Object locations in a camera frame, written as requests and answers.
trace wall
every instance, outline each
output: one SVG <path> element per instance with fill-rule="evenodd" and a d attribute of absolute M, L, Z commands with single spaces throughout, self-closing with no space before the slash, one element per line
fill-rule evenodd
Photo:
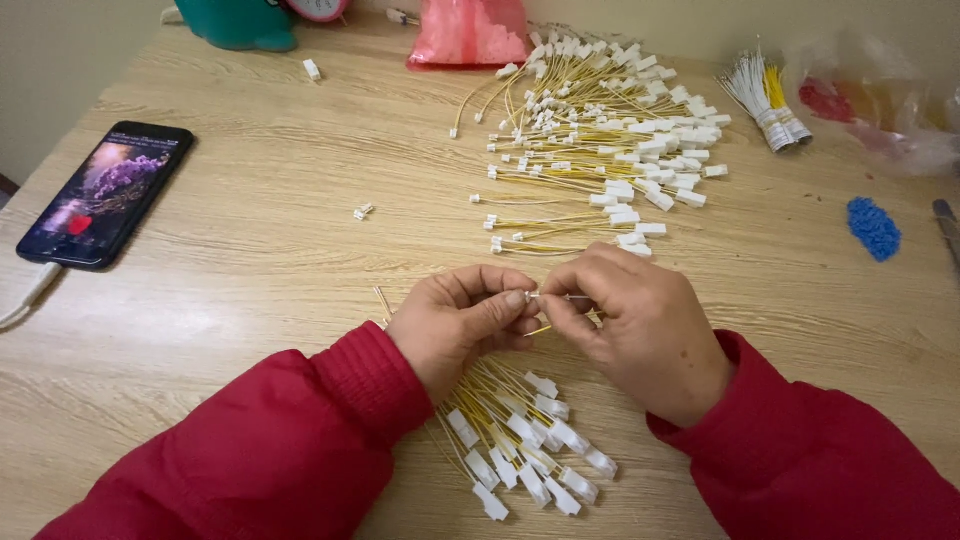
<path fill-rule="evenodd" d="M 0 0 L 0 171 L 18 184 L 92 107 L 173 0 Z"/>
<path fill-rule="evenodd" d="M 360 0 L 371 9 L 410 12 L 419 0 Z M 531 21 L 622 34 L 644 50 L 727 61 L 756 46 L 771 52 L 809 41 L 846 22 L 888 37 L 939 77 L 960 75 L 958 0 L 524 0 Z"/>

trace green object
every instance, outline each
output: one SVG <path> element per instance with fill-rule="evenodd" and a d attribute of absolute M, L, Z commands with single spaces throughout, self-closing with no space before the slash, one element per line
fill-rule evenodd
<path fill-rule="evenodd" d="M 277 0 L 176 0 L 183 21 L 214 47 L 283 53 L 297 48 Z"/>

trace person's left hand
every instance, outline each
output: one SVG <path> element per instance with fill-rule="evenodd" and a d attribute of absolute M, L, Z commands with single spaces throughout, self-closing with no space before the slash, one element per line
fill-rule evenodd
<path fill-rule="evenodd" d="M 491 351 L 524 351 L 540 329 L 537 283 L 517 270 L 478 264 L 417 283 L 387 326 L 434 405 Z"/>

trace smartphone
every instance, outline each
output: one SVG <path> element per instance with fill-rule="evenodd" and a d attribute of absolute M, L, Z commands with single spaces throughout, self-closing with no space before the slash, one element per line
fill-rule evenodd
<path fill-rule="evenodd" d="M 187 130 L 113 126 L 16 246 L 32 262 L 100 270 L 113 264 L 193 145 Z"/>

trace plastic bag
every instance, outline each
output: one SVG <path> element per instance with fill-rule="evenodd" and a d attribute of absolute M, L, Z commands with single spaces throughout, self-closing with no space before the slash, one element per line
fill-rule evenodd
<path fill-rule="evenodd" d="M 938 91 L 897 47 L 847 28 L 786 57 L 793 109 L 842 124 L 884 173 L 950 174 L 960 163 L 960 87 Z"/>
<path fill-rule="evenodd" d="M 521 0 L 422 0 L 410 69 L 484 69 L 527 59 Z"/>

